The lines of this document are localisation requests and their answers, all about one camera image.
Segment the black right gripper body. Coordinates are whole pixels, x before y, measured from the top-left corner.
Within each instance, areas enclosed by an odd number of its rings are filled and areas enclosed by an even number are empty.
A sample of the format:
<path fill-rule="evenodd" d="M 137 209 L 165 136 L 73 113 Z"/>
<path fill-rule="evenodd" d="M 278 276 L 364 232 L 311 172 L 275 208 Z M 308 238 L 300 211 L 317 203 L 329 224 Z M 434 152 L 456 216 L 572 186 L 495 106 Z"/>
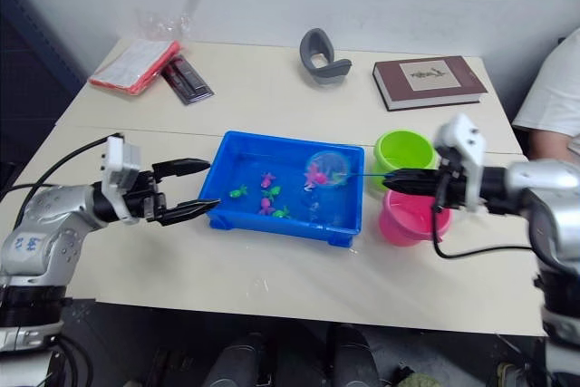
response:
<path fill-rule="evenodd" d="M 436 208 L 459 209 L 466 204 L 467 177 L 463 166 L 450 159 L 443 159 L 437 171 Z"/>

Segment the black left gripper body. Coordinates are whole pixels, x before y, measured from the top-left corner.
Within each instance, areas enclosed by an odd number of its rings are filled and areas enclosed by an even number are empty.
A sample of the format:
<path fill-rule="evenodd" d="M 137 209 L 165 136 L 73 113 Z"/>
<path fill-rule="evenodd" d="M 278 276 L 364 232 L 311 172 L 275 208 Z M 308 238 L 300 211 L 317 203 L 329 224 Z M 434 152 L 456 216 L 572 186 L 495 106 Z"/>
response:
<path fill-rule="evenodd" d="M 167 202 L 159 191 L 162 177 L 154 169 L 142 171 L 133 186 L 122 195 L 132 218 L 145 218 L 149 222 L 166 222 Z"/>

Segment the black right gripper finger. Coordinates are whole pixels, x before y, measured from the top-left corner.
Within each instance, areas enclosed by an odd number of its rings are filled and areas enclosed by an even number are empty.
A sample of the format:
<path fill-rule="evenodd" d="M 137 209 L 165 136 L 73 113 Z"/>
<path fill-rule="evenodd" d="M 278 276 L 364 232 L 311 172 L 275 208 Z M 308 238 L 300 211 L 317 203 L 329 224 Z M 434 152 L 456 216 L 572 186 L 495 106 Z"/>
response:
<path fill-rule="evenodd" d="M 396 169 L 384 175 L 384 182 L 434 182 L 439 172 L 436 169 Z"/>
<path fill-rule="evenodd" d="M 434 196 L 437 192 L 437 181 L 419 180 L 385 180 L 382 185 L 390 190 L 406 195 Z"/>

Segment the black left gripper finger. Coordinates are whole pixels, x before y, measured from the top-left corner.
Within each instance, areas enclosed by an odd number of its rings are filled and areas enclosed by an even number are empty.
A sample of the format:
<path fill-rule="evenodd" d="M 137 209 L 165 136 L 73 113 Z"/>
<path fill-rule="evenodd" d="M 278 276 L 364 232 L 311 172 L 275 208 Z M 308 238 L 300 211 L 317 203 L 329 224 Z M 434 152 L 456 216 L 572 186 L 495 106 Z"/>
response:
<path fill-rule="evenodd" d="M 207 160 L 185 158 L 154 163 L 152 171 L 155 180 L 162 180 L 166 177 L 182 177 L 199 173 L 209 169 L 210 166 L 211 164 Z"/>
<path fill-rule="evenodd" d="M 206 214 L 220 204 L 218 198 L 195 199 L 179 203 L 176 207 L 164 209 L 158 216 L 158 222 L 163 226 L 171 226 L 180 222 L 189 221 Z"/>

